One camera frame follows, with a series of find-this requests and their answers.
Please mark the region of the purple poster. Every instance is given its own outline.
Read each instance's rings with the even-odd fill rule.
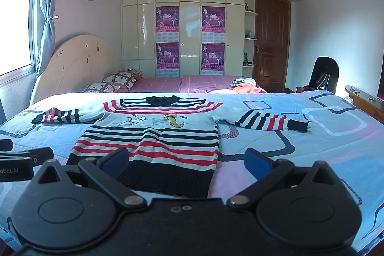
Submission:
[[[202,32],[225,33],[225,7],[202,7]]]
[[[157,69],[179,69],[179,43],[156,44]]]
[[[179,6],[156,7],[156,32],[179,31]]]
[[[201,69],[224,71],[224,44],[201,44]]]

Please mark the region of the wooden table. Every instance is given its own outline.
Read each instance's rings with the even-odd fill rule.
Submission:
[[[347,85],[345,91],[353,99],[353,105],[372,116],[380,123],[384,124],[384,102],[375,96],[371,96],[364,91]]]

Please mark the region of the headboard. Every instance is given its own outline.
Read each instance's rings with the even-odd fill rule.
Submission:
[[[97,36],[80,35],[54,52],[33,88],[30,105],[52,95],[81,92],[120,70],[110,47]]]

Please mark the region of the corner shelf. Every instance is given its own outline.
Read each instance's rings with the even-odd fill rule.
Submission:
[[[257,13],[256,12],[254,12],[254,11],[249,11],[249,10],[246,10],[245,11],[245,13],[247,14],[254,14],[255,16],[257,16]]]

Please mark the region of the sweater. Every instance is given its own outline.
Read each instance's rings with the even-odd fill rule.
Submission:
[[[255,130],[307,131],[307,123],[204,99],[147,97],[39,114],[32,123],[89,123],[69,164],[125,147],[129,166],[117,178],[134,189],[206,198],[219,153],[219,120]]]

